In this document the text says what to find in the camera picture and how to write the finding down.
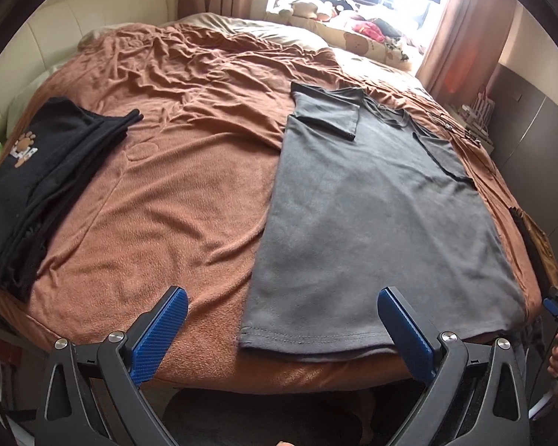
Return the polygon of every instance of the printed logo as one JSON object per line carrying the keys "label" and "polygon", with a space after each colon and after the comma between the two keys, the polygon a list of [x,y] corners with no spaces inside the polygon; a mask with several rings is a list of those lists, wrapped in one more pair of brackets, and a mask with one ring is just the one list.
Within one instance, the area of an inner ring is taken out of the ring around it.
{"label": "printed logo", "polygon": [[37,152],[37,147],[31,147],[35,143],[36,137],[33,132],[27,132],[21,134],[16,140],[9,153],[13,158],[18,159],[15,168],[20,168]]}

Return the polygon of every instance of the bedspread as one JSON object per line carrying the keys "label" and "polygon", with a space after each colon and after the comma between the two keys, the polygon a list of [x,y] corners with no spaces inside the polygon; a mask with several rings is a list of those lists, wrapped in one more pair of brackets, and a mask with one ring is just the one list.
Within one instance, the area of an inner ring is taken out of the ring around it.
{"label": "bedspread", "polygon": [[[344,73],[330,49],[284,47],[247,34],[177,23],[131,25],[104,35],[36,92],[10,139],[52,96],[144,119],[96,174],[54,236],[30,302],[0,291],[0,313],[49,349],[127,329],[170,285],[190,298],[187,322],[156,378],[239,392],[356,389],[408,375],[394,354],[348,362],[289,363],[237,351],[254,254],[293,110],[290,81],[361,86],[449,139],[494,218],[525,320],[540,294],[508,208],[516,201],[483,149],[434,124],[444,111],[414,91]],[[445,116],[451,125],[456,123]]]}

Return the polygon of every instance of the white padded headboard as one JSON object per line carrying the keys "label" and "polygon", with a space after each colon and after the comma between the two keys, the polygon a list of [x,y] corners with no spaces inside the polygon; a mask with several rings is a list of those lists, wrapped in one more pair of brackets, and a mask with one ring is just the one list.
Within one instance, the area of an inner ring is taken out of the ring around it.
{"label": "white padded headboard", "polygon": [[0,139],[13,97],[47,68],[70,57],[81,37],[115,23],[161,25],[176,19],[178,0],[46,0],[0,54]]}

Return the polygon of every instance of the bed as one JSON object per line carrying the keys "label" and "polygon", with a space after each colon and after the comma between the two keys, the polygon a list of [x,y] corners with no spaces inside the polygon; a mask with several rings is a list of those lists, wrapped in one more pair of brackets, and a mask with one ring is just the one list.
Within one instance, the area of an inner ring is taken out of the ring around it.
{"label": "bed", "polygon": [[[434,124],[436,115],[457,126],[416,79],[333,50],[300,28],[211,14],[176,22],[175,5],[48,0],[0,56],[0,136],[11,122],[6,149],[56,94],[94,112],[140,107],[145,115],[54,236],[29,303],[0,290],[0,314],[19,333],[45,350],[60,336],[100,341],[127,329],[178,285],[189,294],[189,317],[157,381],[270,394],[355,390],[407,377],[393,353],[301,363],[238,352],[248,280],[293,109],[290,80],[360,86],[450,140],[493,217],[524,297],[516,326],[536,316],[540,292],[509,214],[516,200],[483,149],[468,150]],[[135,56],[116,57],[123,54]],[[133,85],[118,85],[122,75]]]}

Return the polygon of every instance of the paw print graphic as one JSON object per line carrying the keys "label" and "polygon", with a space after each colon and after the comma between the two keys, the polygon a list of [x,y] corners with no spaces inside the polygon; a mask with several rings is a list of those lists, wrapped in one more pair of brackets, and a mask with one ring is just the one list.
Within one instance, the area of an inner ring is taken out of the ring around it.
{"label": "paw print graphic", "polygon": [[35,142],[37,136],[33,132],[27,132],[21,134],[16,142],[16,152],[22,153],[28,147],[31,147]]}

